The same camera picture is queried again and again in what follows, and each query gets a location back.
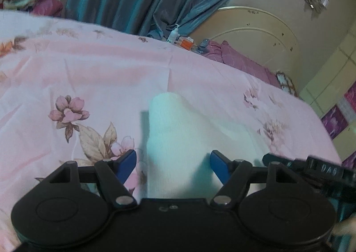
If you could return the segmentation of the wall sconce lamp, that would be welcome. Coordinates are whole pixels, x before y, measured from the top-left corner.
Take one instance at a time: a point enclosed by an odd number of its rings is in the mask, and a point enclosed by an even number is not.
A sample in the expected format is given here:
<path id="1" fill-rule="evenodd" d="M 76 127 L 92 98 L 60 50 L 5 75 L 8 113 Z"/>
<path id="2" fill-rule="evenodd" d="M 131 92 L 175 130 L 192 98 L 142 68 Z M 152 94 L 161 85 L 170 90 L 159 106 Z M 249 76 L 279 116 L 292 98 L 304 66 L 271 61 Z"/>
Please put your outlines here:
<path id="1" fill-rule="evenodd" d="M 318 17 L 324 10 L 327 10 L 329 0 L 304 0 L 304 11 L 311 11 L 311 17 Z"/>

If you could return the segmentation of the white pump bottle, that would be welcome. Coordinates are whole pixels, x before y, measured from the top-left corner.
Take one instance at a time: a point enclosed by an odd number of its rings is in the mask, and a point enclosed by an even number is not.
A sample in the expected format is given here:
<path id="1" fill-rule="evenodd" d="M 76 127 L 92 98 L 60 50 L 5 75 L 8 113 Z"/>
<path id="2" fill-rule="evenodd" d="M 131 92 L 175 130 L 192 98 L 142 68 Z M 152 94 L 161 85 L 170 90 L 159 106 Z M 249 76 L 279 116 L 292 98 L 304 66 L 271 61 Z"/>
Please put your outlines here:
<path id="1" fill-rule="evenodd" d="M 175 24 L 175 28 L 170 32 L 166 42 L 169 44 L 175 44 L 176 40 L 179 38 L 179 25 Z"/>

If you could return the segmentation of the orange small box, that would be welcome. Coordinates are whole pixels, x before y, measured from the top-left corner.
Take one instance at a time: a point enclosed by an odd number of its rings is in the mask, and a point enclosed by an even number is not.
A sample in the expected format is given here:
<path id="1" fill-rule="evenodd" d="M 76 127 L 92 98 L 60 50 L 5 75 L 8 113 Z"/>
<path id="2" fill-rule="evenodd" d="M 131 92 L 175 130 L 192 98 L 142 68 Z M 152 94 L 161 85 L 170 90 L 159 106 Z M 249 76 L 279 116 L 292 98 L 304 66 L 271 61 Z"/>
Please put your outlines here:
<path id="1" fill-rule="evenodd" d="M 191 50 L 194 45 L 194 40 L 191 37 L 180 37 L 177 45 L 185 50 Z"/>

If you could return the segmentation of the pink floral bed sheet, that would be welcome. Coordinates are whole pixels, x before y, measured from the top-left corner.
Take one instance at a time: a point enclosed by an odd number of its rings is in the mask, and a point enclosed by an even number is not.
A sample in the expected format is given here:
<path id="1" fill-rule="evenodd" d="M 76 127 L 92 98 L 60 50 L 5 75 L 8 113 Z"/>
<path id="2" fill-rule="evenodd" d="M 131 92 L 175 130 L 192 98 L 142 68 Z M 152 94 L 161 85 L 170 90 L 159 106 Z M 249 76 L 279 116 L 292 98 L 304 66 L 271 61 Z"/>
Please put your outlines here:
<path id="1" fill-rule="evenodd" d="M 273 154 L 340 163 L 313 109 L 254 76 L 151 38 L 1 11 L 1 250 L 19 245 L 15 203 L 64 162 L 92 166 L 134 150 L 125 185 L 148 197 L 148 110 L 162 93 L 253 129 Z"/>

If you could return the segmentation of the cream round headboard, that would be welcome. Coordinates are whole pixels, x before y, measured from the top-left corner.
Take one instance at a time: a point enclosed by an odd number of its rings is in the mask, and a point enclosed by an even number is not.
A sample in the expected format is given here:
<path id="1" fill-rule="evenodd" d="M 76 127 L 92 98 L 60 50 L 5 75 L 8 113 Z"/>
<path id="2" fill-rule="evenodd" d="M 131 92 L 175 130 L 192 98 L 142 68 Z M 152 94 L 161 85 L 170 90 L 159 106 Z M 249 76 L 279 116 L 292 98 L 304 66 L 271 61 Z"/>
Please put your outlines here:
<path id="1" fill-rule="evenodd" d="M 227 41 L 259 65 L 285 73 L 299 87 L 301 51 L 297 37 L 284 21 L 265 10 L 248 6 L 219 8 L 190 37 L 196 44 L 204 39 Z"/>

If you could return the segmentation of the patterned cushion right bed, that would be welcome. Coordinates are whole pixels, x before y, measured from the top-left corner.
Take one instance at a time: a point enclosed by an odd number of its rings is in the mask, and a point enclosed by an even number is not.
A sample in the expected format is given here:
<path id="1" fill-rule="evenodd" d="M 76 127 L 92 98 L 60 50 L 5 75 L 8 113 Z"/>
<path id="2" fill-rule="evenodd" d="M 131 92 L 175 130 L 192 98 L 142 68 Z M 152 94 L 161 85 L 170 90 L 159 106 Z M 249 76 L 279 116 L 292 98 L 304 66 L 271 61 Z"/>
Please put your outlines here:
<path id="1" fill-rule="evenodd" d="M 281 89 L 284 92 L 294 97 L 297 97 L 297 90 L 294 86 L 294 83 L 292 82 L 291 78 L 288 75 L 286 75 L 284 72 L 277 72 L 276 78 L 281 86 Z"/>

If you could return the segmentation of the cream knitted sweater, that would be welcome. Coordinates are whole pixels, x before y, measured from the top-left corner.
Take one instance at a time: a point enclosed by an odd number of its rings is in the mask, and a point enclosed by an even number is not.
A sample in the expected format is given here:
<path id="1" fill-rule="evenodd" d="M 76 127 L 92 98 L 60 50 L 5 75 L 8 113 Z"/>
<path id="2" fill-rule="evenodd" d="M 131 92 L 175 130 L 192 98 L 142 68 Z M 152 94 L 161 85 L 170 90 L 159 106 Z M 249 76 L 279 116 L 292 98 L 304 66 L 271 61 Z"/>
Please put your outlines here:
<path id="1" fill-rule="evenodd" d="M 270 150 L 253 129 L 205 116 L 175 93 L 154 97 L 148 110 L 147 196 L 211 199 L 221 182 L 210 168 L 213 150 L 261 165 Z"/>

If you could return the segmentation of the magenta pillow right bed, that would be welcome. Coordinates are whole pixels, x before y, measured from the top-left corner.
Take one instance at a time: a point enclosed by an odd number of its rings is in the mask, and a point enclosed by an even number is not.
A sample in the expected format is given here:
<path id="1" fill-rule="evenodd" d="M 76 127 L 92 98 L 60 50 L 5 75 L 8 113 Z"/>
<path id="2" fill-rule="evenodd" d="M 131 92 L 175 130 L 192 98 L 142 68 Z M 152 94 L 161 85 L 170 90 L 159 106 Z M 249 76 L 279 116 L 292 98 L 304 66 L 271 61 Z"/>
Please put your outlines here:
<path id="1" fill-rule="evenodd" d="M 215 41 L 209 40 L 209 43 L 206 48 L 208 52 L 203 55 L 206 58 L 243 71 L 249 75 L 260 79 L 261 81 L 264 81 L 267 84 L 273 85 L 276 88 L 281 89 L 281 85 L 273 72 L 271 72 L 268 68 L 254 62 L 248 57 L 237 52 L 229 45 L 227 41 L 223 41 L 220 44 Z"/>

